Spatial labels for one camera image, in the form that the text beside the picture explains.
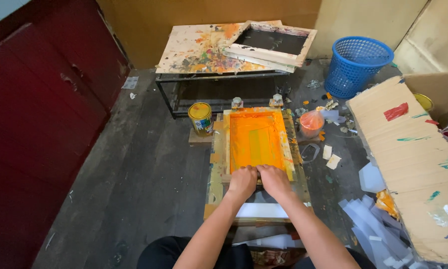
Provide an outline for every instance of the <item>plastic bag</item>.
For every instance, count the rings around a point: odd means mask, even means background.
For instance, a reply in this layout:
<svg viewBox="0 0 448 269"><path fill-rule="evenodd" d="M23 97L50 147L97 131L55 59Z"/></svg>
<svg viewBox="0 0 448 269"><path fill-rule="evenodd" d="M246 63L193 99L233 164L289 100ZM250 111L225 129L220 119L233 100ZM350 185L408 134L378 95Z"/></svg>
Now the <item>plastic bag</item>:
<svg viewBox="0 0 448 269"><path fill-rule="evenodd" d="M319 135L325 119L317 110L309 111L300 117L300 125L305 138L311 139Z"/></svg>

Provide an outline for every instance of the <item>dark wooden floor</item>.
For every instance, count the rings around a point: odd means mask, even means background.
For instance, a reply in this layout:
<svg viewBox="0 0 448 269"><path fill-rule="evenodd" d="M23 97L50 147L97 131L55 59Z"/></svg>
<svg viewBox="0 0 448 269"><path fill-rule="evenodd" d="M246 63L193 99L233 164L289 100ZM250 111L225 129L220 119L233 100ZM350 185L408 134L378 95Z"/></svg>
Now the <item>dark wooden floor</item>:
<svg viewBox="0 0 448 269"><path fill-rule="evenodd" d="M313 61L289 78L290 108L302 107L302 101L312 98L318 101L309 108L326 103L320 98L323 87L305 87L311 79L323 81L325 70L326 65ZM121 92L33 268L134 268L141 251L153 240L192 236L202 224L209 149L189 146L191 123L171 118L152 70L133 72L140 76L137 88ZM396 68L385 67L376 82L398 74ZM131 92L137 94L133 100ZM325 143L332 145L342 160L330 170L320 153L304 166L312 205L342 242L358 250L352 223L337 203L362 197L358 170L368 160L358 137L343 137L350 135L333 124L324 130L321 148Z"/></svg>

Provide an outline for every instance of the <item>cardboard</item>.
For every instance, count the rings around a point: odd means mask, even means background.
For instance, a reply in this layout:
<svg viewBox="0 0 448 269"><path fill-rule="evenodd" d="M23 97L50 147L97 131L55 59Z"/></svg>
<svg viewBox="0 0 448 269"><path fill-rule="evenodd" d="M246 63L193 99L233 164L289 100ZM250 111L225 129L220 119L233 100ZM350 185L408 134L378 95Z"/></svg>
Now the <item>cardboard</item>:
<svg viewBox="0 0 448 269"><path fill-rule="evenodd" d="M448 142L436 125L425 122L431 118L412 92L434 102L434 120L448 111L448 73L395 76L347 105L416 253L424 260L448 263ZM408 113L387 121L384 112L404 102Z"/></svg>

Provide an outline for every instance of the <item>metal stand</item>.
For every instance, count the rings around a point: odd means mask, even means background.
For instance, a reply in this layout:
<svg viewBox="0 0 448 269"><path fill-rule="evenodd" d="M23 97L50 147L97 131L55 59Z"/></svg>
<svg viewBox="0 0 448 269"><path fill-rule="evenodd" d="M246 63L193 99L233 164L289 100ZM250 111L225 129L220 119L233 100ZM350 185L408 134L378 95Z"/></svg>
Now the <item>metal stand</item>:
<svg viewBox="0 0 448 269"><path fill-rule="evenodd" d="M273 72L266 72L266 73L251 73L246 72L244 74L239 75L218 75L218 76L208 76L209 74L190 74L187 75L187 77L175 77L175 78L162 78L163 74L159 74L159 76L156 78L156 85L159 88L159 91L161 92L161 95L164 99L164 102L166 103L167 108L169 109L169 112L171 112L171 116L173 119L176 119L177 117L187 117L188 112L187 111L178 111L176 110L176 107L172 107L171 103L169 102L169 99L167 98L166 93L164 92L164 89L161 85L161 83L171 83L171 82L183 82L183 81L191 81L191 80L221 80L221 79L234 79L234 78L262 78L262 77L270 77L270 76L287 76L290 73L283 72L283 71L273 71ZM212 110L212 113L222 113L222 110Z"/></svg>

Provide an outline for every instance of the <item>white plastic pieces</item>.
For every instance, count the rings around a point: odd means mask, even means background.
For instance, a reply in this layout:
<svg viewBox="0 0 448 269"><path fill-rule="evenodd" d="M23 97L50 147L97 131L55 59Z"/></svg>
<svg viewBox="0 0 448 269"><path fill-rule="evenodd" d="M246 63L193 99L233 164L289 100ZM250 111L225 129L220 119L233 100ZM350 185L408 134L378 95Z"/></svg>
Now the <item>white plastic pieces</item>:
<svg viewBox="0 0 448 269"><path fill-rule="evenodd" d="M425 262L415 261L411 248L401 240L408 237L400 222L378 209L372 198L364 195L362 200L342 200L339 205L352 219L352 231L377 269L428 268Z"/></svg>

